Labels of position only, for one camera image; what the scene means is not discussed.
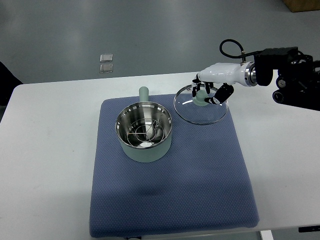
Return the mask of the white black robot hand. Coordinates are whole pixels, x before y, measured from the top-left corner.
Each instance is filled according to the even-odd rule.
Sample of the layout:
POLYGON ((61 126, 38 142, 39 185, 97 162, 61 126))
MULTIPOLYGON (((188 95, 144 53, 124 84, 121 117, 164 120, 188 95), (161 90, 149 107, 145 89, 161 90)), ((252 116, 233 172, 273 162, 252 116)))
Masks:
POLYGON ((234 84, 257 85, 255 64, 215 63, 197 73, 192 80, 192 101, 197 106, 220 105, 233 93, 234 84))

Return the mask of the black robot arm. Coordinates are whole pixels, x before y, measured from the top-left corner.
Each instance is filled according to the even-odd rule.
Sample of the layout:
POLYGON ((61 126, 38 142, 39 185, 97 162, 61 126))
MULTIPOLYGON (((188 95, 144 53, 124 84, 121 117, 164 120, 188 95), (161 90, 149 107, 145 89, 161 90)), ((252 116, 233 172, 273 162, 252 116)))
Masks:
POLYGON ((282 105, 320 110, 320 61, 295 47, 266 48, 254 54, 256 82, 268 86, 277 70, 273 100, 282 105))

